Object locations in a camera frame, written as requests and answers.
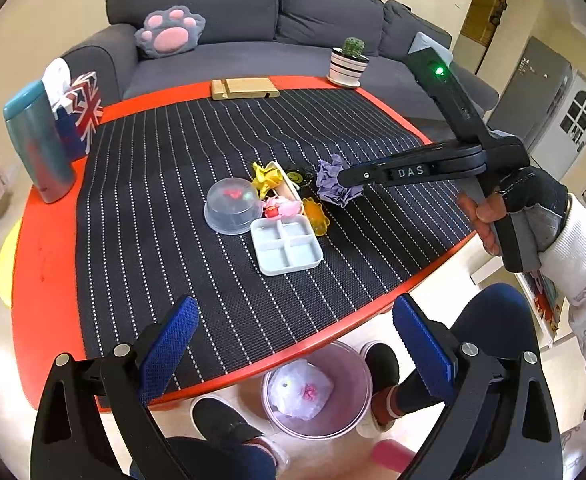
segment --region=wooden block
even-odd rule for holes
[[[215,101],[248,97],[279,97],[279,90],[267,77],[213,79],[211,94]]]

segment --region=crumpled purple paper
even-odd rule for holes
[[[348,168],[350,168],[348,163],[335,153],[330,156],[330,162],[319,161],[315,183],[319,188],[317,195],[321,200],[346,207],[348,202],[362,194],[364,186],[344,187],[337,181],[337,174]]]

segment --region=white pillow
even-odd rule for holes
[[[451,61],[453,60],[453,53],[444,45],[433,40],[433,38],[427,36],[423,32],[418,32],[415,35],[415,39],[409,49],[409,54],[411,52],[417,52],[418,50],[424,50],[428,47],[432,47],[433,50],[438,53],[438,56],[442,58],[442,61],[446,63],[446,66],[450,66]]]

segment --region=red table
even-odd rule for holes
[[[273,76],[270,79],[280,90],[336,88],[326,80],[316,77]],[[404,128],[427,144],[430,143],[419,130],[383,102],[365,90],[356,91]],[[102,122],[210,95],[208,81],[161,90],[106,107]],[[51,364],[58,354],[68,352],[76,360],[86,359],[77,307],[74,254],[75,209],[86,160],[84,158],[73,164],[77,174],[76,183],[58,202],[45,204],[37,191],[31,190],[20,229],[13,273],[12,332],[22,388],[34,408],[38,406]],[[471,236],[472,234],[395,290],[304,341],[241,370],[164,395],[155,403],[195,397],[230,386],[326,345],[379,314],[397,295],[415,287],[460,250]]]

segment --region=cactus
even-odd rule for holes
[[[358,38],[346,38],[344,47],[342,47],[342,54],[351,57],[355,60],[359,59],[364,52],[364,42]]]

